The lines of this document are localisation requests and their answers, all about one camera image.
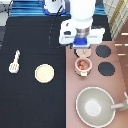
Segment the bowl rim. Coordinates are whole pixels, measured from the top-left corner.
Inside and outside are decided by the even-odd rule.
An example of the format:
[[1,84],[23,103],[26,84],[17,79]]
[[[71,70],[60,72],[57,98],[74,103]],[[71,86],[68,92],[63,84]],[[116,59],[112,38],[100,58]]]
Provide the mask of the bowl rim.
[[86,122],[86,121],[81,117],[81,115],[80,115],[80,113],[79,113],[79,110],[78,110],[78,100],[79,100],[79,97],[81,96],[81,94],[82,94],[83,92],[85,92],[86,90],[89,90],[89,89],[98,89],[98,90],[101,90],[101,91],[105,92],[105,93],[109,96],[109,98],[111,99],[112,103],[114,104],[114,100],[113,100],[112,96],[111,96],[107,91],[105,91],[104,89],[102,89],[102,88],[100,88],[100,87],[87,87],[87,88],[83,89],[83,90],[78,94],[78,96],[77,96],[77,98],[76,98],[76,111],[77,111],[77,114],[78,114],[79,118],[80,118],[85,124],[87,124],[87,125],[90,126],[90,127],[98,127],[98,128],[106,127],[106,126],[108,126],[108,125],[113,121],[113,119],[114,119],[114,117],[115,117],[116,109],[113,110],[113,116],[112,116],[112,118],[111,118],[106,124],[101,125],[101,126],[96,126],[96,125],[91,125],[91,124],[89,124],[88,122]]

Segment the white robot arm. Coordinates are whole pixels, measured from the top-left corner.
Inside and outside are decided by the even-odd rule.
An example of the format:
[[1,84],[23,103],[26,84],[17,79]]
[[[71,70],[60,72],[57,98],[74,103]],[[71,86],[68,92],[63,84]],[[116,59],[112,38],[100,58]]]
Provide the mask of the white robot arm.
[[[50,13],[57,13],[64,0],[45,0],[45,9]],[[102,42],[104,28],[91,29],[96,0],[69,0],[71,19],[61,24],[59,43],[61,45],[73,44],[72,48],[89,48],[91,44]]]

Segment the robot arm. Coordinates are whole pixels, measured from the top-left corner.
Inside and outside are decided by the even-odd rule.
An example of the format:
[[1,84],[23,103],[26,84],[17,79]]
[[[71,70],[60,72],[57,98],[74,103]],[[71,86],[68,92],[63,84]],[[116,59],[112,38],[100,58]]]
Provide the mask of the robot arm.
[[72,48],[88,48],[102,42],[104,28],[91,29],[96,0],[69,0],[71,19],[61,24],[59,43]]

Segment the black tabletop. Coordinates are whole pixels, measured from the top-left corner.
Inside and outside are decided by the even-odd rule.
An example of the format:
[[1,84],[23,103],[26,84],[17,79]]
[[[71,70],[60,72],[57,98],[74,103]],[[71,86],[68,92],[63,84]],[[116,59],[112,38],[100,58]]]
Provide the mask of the black tabletop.
[[[61,22],[69,18],[57,18],[52,47],[59,46]],[[0,128],[66,128],[66,54],[65,47],[49,48],[53,19],[49,16],[7,20],[0,51]],[[93,25],[105,27],[103,40],[111,40],[107,16],[95,16]],[[21,52],[20,70],[11,74],[8,68],[16,50]],[[47,84],[35,79],[35,69],[41,64],[55,69],[54,79]]]

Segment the white bowl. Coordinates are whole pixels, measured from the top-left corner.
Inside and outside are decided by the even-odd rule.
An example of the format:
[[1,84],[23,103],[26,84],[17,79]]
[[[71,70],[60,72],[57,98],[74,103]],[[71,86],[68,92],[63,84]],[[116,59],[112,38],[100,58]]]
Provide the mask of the white bowl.
[[99,87],[82,90],[76,99],[76,110],[80,119],[91,127],[106,127],[115,117],[111,109],[114,100],[108,92]]

